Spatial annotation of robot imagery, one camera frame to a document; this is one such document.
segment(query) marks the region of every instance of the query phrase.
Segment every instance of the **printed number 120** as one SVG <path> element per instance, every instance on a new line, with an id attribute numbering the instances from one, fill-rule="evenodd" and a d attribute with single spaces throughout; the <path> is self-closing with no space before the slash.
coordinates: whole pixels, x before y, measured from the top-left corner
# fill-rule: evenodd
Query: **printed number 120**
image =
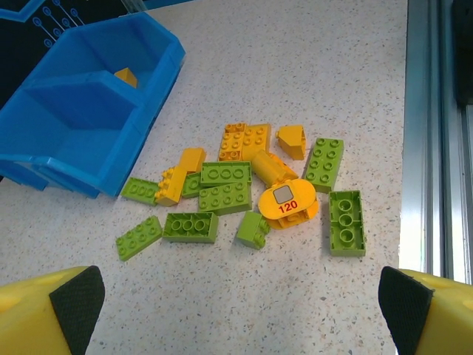
<path id="1" fill-rule="evenodd" d="M 285 203 L 284 207 L 280 206 L 279 209 L 281 210 L 282 213 L 290 211 L 291 209 L 294 209 L 297 207 L 297 202 L 292 200 L 290 203 Z"/>

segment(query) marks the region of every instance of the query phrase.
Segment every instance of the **pile of lego bricks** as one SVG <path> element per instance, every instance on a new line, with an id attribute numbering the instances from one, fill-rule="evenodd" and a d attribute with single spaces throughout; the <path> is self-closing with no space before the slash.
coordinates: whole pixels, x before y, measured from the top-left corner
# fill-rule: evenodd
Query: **pile of lego bricks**
<path id="1" fill-rule="evenodd" d="M 236 239 L 260 250 L 271 229 L 286 229 L 311 220 L 319 211 L 317 192 L 329 194 L 330 251 L 338 257 L 366 253 L 360 191 L 333 191 L 344 142 L 318 138 L 299 176 L 269 151 L 270 124 L 225 126 L 218 161 L 205 161 L 203 148 L 187 148 L 178 165 L 166 170 L 160 182 L 129 178 L 121 195 L 151 206 L 173 206 L 181 198 L 198 197 L 198 211 L 169 213 L 164 227 L 147 218 L 116 240 L 119 257 L 128 260 L 153 242 L 215 243 L 219 216 L 245 212 Z M 282 150 L 294 160 L 305 159 L 302 125 L 283 126 L 276 133 Z M 253 212 L 252 172 L 267 189 Z"/>

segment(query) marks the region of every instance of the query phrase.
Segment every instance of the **lime green duplo brick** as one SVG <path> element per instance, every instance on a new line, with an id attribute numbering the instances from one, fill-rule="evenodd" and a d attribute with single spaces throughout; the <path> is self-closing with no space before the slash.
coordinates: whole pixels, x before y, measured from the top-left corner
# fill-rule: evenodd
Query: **lime green duplo brick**
<path id="1" fill-rule="evenodd" d="M 142 180 L 131 177 L 126 182 L 121 195 L 129 200 L 134 200 L 141 203 L 146 203 L 151 206 L 156 206 L 154 201 L 154 194 L 160 190 L 157 183 L 152 181 Z"/>
<path id="2" fill-rule="evenodd" d="M 163 239 L 181 243 L 215 243 L 218 216 L 215 213 L 170 213 Z"/>
<path id="3" fill-rule="evenodd" d="M 344 144 L 340 139 L 318 138 L 307 161 L 304 179 L 317 192 L 333 191 L 340 168 Z"/>
<path id="4" fill-rule="evenodd" d="M 160 239 L 162 232 L 163 230 L 157 217 L 151 216 L 147 218 L 115 241 L 120 260 L 127 261 L 130 257 L 135 256 L 144 248 Z"/>
<path id="5" fill-rule="evenodd" d="M 229 183 L 251 184 L 251 163 L 249 161 L 202 163 L 200 176 L 202 186 L 221 186 Z"/>
<path id="6" fill-rule="evenodd" d="M 236 238 L 242 242 L 243 245 L 260 250 L 265 246 L 265 236 L 270 230 L 270 226 L 261 214 L 248 211 L 243 217 Z"/>
<path id="7" fill-rule="evenodd" d="M 197 197 L 199 196 L 199 191 L 202 189 L 203 187 L 200 185 L 200 173 L 195 172 L 194 174 L 186 176 L 181 196 L 184 198 Z"/>
<path id="8" fill-rule="evenodd" d="M 213 212 L 217 216 L 251 209 L 251 185 L 228 185 L 200 190 L 199 212 Z"/>
<path id="9" fill-rule="evenodd" d="M 330 252 L 335 257 L 366 254 L 360 191 L 329 193 Z"/>

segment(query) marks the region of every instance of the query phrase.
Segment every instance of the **blue plastic bin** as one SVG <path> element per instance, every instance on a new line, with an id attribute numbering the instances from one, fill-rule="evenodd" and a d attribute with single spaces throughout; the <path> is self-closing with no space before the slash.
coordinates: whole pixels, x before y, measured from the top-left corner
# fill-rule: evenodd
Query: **blue plastic bin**
<path id="1" fill-rule="evenodd" d="M 67 30 L 0 111 L 0 175 L 117 196 L 184 55 L 145 13 Z M 136 89 L 114 76 L 125 67 Z"/>

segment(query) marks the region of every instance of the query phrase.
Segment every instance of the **white speckled surface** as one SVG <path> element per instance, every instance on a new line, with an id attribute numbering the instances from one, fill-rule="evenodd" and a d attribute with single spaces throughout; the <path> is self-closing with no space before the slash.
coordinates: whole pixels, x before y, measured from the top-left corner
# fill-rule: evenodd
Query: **white speckled surface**
<path id="1" fill-rule="evenodd" d="M 188 54 L 132 174 L 159 180 L 187 146 L 214 160 L 225 123 L 304 124 L 310 144 L 345 141 L 336 188 L 361 190 L 367 256 L 329 255 L 319 195 L 314 220 L 272 231 L 261 251 L 234 242 L 239 213 L 220 218 L 213 246 L 160 241 L 121 263 L 116 237 L 197 200 L 153 209 L 4 180 L 0 283 L 98 265 L 106 300 L 88 354 L 393 354 L 377 286 L 398 262 L 406 1 L 199 0 L 151 14 Z"/>

